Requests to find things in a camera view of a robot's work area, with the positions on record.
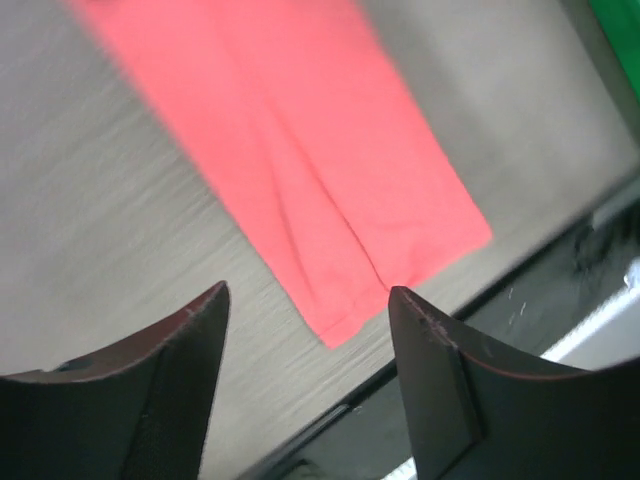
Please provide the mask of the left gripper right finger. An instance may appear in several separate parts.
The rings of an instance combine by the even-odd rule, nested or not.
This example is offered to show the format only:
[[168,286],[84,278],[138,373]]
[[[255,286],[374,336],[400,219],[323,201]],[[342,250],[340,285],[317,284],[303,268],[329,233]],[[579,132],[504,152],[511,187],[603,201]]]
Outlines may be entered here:
[[639,363],[525,353],[394,287],[389,319],[421,479],[635,479]]

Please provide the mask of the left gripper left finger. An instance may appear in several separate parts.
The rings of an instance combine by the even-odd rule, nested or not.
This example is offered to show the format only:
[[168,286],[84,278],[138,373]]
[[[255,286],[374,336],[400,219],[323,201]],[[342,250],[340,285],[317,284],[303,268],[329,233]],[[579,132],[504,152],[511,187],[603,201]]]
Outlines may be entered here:
[[2,376],[2,478],[197,478],[229,314],[218,282],[114,344]]

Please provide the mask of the salmon pink t shirt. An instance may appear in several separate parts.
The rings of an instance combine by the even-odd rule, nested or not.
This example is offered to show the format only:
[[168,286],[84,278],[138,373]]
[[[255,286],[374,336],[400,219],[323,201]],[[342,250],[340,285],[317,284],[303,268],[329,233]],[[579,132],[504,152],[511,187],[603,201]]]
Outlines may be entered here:
[[76,1],[335,348],[490,227],[352,1]]

